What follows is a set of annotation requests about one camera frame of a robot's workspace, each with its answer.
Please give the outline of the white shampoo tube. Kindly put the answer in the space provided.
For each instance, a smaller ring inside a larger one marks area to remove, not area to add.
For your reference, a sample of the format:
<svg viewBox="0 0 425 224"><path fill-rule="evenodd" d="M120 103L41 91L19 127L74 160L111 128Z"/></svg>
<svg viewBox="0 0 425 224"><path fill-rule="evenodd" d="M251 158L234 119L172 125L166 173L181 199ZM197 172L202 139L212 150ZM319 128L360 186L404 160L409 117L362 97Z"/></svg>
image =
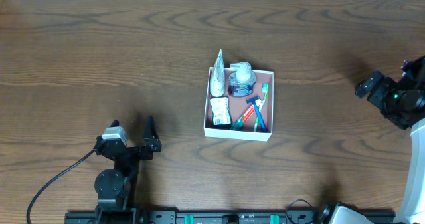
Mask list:
<svg viewBox="0 0 425 224"><path fill-rule="evenodd" d="M209 81L210 94L215 98L223 96L225 93L225 84L224 59L222 49L220 49Z"/></svg>

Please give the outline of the clear spray bottle blue liquid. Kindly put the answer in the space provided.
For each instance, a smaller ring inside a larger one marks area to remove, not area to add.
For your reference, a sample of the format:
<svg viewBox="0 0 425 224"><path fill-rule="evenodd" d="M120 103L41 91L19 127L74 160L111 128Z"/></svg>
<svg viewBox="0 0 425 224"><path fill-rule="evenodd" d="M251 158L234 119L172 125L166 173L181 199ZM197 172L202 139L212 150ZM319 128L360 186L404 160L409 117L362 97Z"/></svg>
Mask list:
<svg viewBox="0 0 425 224"><path fill-rule="evenodd" d="M253 93L256 75L248 62L239 62L230 65L234 70L228 77L228 93L233 97L248 96Z"/></svg>

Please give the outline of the blue disposable razor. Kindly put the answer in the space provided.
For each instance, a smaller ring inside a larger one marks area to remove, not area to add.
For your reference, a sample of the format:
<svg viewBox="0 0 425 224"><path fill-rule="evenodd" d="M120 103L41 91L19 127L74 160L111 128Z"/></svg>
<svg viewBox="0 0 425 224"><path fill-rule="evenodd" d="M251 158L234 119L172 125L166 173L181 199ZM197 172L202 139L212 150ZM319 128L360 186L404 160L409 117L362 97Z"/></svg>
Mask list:
<svg viewBox="0 0 425 224"><path fill-rule="evenodd" d="M264 123L264 120L263 120L263 118L262 118L261 111L259 111L259 107L256 105L256 101L257 101L257 100L259 100L259 99L260 99L260 98L259 98L258 96L255 96L255 97L253 97L253 98L248 99L248 100L246 101L246 103L247 103L247 104L252 104L252 105L254 106L254 110L255 110L255 112L256 112L256 115L257 115L257 118L258 118L258 120L259 120L259 123L260 123L260 125L261 125L261 127L262 127L262 131L263 131L263 132L267 132L267 127L266 127L266 125L265 125L265 123Z"/></svg>

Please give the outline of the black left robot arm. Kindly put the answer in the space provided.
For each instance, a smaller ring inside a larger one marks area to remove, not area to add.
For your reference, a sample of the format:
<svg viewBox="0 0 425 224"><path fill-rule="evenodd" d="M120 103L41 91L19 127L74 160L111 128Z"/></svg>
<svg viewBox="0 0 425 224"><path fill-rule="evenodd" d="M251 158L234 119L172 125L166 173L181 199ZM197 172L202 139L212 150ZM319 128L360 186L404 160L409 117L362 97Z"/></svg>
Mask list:
<svg viewBox="0 0 425 224"><path fill-rule="evenodd" d="M152 116L148 118L142 139L144 145L128 147L128 135L117 120L96 138L94 152L114 162L114 167L102 171L94 183L98 194L96 223L149 222L147 212L133 206L133 197L139 163L153 159L153 154L162 149Z"/></svg>

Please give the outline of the red green toothpaste tube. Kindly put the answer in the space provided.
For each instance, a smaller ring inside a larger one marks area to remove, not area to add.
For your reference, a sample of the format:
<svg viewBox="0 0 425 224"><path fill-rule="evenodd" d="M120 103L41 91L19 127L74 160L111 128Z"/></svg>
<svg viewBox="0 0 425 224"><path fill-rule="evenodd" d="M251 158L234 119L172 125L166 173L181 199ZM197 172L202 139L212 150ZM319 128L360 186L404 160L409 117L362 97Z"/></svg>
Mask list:
<svg viewBox="0 0 425 224"><path fill-rule="evenodd" d="M237 119L230 127L230 130L239 131L242 129L243 125L246 121L251 117L251 115L255 112L254 105L251 104L246 111Z"/></svg>

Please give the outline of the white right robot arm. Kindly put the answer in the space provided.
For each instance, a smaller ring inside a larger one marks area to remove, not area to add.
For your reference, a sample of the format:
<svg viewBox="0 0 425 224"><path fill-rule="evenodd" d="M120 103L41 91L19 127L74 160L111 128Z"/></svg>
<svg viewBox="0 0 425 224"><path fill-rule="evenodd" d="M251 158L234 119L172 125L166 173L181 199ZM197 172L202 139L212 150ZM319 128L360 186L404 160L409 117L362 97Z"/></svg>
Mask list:
<svg viewBox="0 0 425 224"><path fill-rule="evenodd" d="M424 57L406 60L399 81L373 71L355 87L387 120L410 129L412 153L402 205L396 223L424 222Z"/></svg>

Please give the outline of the green white soap packet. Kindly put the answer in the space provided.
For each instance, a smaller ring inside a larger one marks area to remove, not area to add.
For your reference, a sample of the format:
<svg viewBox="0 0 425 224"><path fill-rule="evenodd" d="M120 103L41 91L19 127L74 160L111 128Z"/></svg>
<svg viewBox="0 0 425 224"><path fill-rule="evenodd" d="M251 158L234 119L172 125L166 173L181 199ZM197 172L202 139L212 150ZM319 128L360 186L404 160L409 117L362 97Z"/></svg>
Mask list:
<svg viewBox="0 0 425 224"><path fill-rule="evenodd" d="M211 98L212 123L214 126L231 124L228 97Z"/></svg>

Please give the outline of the green white toothbrush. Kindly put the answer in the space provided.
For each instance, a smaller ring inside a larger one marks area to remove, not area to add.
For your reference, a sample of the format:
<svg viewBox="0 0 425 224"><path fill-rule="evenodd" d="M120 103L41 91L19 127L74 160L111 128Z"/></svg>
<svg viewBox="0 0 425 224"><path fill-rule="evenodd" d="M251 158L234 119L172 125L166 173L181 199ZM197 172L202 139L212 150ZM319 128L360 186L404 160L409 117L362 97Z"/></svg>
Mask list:
<svg viewBox="0 0 425 224"><path fill-rule="evenodd" d="M269 89L268 84L267 84L267 83L264 83L264 84L262 85L262 94L263 94L263 99L259 99L259 101L256 101L257 106L258 106L258 113L259 113L260 115L258 115L258 116L257 116L257 118L256 118L256 121L255 121L255 123L254 123L253 132L257 132L258 127L259 127L259 126L260 126L261 128L263 128L264 119L263 119L263 117L262 117L261 111L262 111L262 108L263 108L263 106L264 106L264 104L265 104L265 102L266 102L266 99L267 99L267 97L268 97L268 89Z"/></svg>

